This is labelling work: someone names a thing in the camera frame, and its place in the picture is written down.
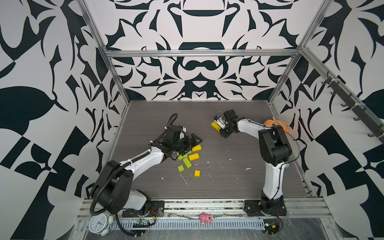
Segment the yellow block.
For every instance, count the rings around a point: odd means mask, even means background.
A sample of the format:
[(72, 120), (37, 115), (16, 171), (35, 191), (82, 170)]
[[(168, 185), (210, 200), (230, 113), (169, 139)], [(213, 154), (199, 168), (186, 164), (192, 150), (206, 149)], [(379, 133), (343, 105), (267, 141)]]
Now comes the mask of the yellow block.
[(198, 151), (201, 151), (201, 150), (202, 150), (202, 146), (201, 145), (197, 145), (197, 146), (193, 147), (192, 152), (194, 153), (194, 152), (198, 152)]
[(200, 156), (199, 156), (198, 153), (189, 155), (189, 160), (190, 161), (198, 160), (199, 158), (200, 158)]
[(222, 129), (216, 122), (212, 122), (211, 126), (218, 132)]

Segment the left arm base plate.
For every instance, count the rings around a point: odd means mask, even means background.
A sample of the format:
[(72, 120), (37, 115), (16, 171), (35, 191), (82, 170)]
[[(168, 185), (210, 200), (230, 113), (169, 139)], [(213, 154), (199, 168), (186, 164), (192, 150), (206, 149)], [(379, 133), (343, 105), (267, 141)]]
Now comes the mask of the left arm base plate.
[(164, 215), (164, 201), (147, 201), (140, 210), (125, 209), (123, 218), (162, 217)]

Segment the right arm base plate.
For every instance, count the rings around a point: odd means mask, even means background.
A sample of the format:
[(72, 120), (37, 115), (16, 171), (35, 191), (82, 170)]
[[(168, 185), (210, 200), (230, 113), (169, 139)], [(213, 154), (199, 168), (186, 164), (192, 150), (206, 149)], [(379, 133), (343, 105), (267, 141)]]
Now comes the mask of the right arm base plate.
[(245, 200), (244, 211), (249, 217), (286, 216), (287, 208), (284, 199)]

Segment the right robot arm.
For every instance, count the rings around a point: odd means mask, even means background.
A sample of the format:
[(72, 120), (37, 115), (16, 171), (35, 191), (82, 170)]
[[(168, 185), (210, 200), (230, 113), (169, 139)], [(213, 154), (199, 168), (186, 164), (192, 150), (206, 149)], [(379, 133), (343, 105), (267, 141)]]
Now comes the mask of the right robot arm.
[(234, 110), (224, 112), (224, 116), (214, 117), (215, 129), (228, 138), (233, 133), (248, 134), (259, 140), (260, 154), (266, 163), (263, 196), (275, 200), (283, 195), (283, 165), (292, 155), (292, 147), (287, 138), (286, 128), (278, 122), (261, 124), (248, 118), (240, 118)]

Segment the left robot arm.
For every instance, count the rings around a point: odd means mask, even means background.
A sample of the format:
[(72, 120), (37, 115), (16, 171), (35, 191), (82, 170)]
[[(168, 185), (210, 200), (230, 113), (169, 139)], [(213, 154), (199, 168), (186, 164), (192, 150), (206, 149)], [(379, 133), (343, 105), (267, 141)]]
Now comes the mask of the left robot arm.
[(164, 131), (150, 141), (143, 153), (126, 161), (111, 160), (106, 163), (90, 193), (93, 199), (90, 205), (91, 216), (104, 212), (115, 215), (123, 209), (139, 216), (149, 213), (151, 198), (142, 191), (133, 191), (133, 181), (153, 166), (169, 158), (174, 160), (176, 155), (187, 154), (203, 141), (195, 134), (188, 135), (186, 128), (175, 126), (177, 117), (177, 113), (171, 115)]

